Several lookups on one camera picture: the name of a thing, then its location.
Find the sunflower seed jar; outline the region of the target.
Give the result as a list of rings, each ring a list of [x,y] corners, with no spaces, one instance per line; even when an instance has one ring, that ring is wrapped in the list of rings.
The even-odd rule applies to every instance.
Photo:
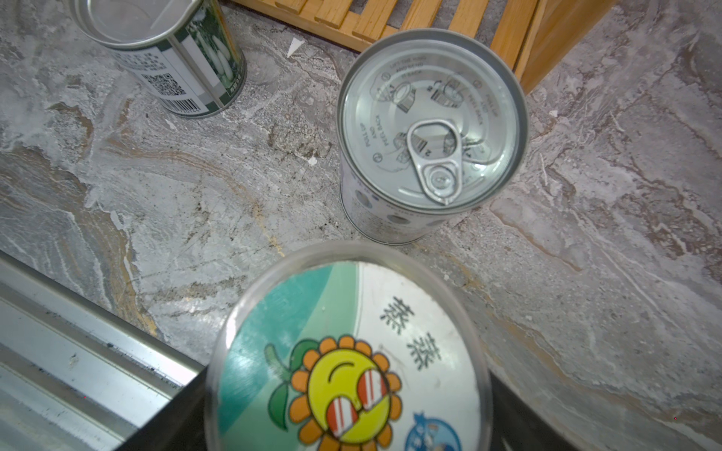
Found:
[[[264,272],[208,367],[212,450],[486,450],[481,340],[444,281],[368,242],[326,242]]]

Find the tin can with pull tab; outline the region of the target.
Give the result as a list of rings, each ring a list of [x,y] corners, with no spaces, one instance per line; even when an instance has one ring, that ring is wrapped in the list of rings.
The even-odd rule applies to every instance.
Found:
[[[404,245],[510,182],[528,146],[528,109],[513,72],[487,46],[414,29],[355,60],[337,128],[348,219],[371,240]]]

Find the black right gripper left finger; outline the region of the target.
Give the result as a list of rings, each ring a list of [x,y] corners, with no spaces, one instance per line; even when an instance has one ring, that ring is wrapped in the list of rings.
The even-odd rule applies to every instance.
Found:
[[[124,450],[207,450],[204,407],[208,368],[204,368],[156,416],[126,442]]]

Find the green label tin can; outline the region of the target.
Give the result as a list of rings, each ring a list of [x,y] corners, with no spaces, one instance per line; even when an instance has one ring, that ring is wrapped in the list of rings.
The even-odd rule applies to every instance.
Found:
[[[246,59],[216,0],[71,0],[71,18],[168,112],[207,118],[231,106]]]

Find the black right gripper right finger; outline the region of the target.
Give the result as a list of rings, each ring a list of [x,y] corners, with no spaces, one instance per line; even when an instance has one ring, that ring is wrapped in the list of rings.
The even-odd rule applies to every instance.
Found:
[[[490,450],[577,450],[494,373],[490,378],[493,398]]]

